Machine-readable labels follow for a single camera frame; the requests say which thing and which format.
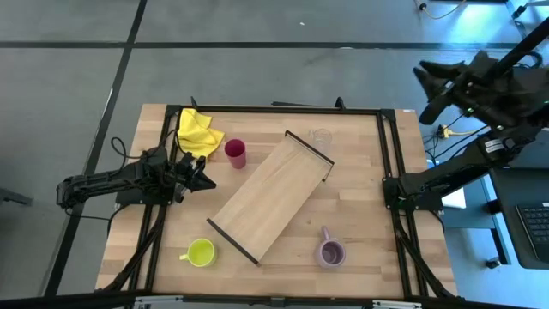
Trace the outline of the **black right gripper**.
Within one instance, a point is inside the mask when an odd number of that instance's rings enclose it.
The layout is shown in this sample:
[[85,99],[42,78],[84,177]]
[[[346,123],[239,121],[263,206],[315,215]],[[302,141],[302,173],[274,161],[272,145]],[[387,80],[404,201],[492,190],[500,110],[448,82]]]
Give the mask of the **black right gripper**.
[[[502,117],[504,112],[498,105],[502,94],[498,89],[498,78],[491,73],[497,64],[498,60],[486,51],[478,51],[468,64],[464,61],[456,64],[420,61],[419,68],[414,67],[413,73],[431,101],[420,114],[419,121],[433,124],[452,104],[466,117]],[[448,82],[451,82],[449,98],[438,96]]]

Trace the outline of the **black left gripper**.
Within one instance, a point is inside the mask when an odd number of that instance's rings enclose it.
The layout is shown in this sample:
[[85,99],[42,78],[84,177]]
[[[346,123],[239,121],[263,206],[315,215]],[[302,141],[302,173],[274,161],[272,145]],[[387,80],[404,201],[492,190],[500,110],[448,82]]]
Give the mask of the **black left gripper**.
[[215,189],[217,184],[203,171],[207,158],[200,156],[196,162],[192,153],[185,153],[183,158],[173,167],[175,183],[173,200],[181,203],[186,191],[204,191]]

